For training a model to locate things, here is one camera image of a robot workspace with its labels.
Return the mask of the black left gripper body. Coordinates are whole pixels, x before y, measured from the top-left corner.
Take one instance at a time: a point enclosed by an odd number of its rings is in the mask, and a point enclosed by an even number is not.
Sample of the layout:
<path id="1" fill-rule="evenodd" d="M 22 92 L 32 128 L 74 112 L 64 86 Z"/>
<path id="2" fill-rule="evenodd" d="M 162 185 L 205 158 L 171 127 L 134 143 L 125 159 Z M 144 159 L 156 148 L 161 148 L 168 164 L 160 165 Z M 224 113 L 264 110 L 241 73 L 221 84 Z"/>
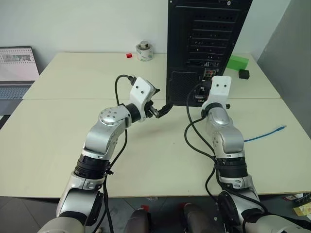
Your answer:
<path id="1" fill-rule="evenodd" d="M 155 94 L 154 92 L 155 92 L 156 87 L 154 87 L 150 82 L 148 82 L 148 84 L 151 85 L 151 91 L 149 91 L 149 94 L 147 95 L 147 101 L 144 105 L 144 112 L 145 112 L 146 118 L 151 118 L 153 116 L 153 113 L 150 110 L 150 108 L 153 105 L 153 101 L 151 99 L 153 95 Z"/>

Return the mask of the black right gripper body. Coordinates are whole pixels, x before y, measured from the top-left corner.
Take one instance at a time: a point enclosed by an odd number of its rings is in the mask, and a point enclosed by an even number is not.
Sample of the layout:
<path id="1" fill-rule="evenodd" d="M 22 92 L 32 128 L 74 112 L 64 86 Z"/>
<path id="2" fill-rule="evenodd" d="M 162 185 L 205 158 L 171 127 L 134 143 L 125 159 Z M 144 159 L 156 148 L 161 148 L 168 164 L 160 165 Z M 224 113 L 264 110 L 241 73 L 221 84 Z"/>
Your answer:
<path id="1" fill-rule="evenodd" d="M 210 82 L 201 82 L 195 88 L 194 99 L 197 103 L 203 103 L 207 100 L 210 91 Z"/>

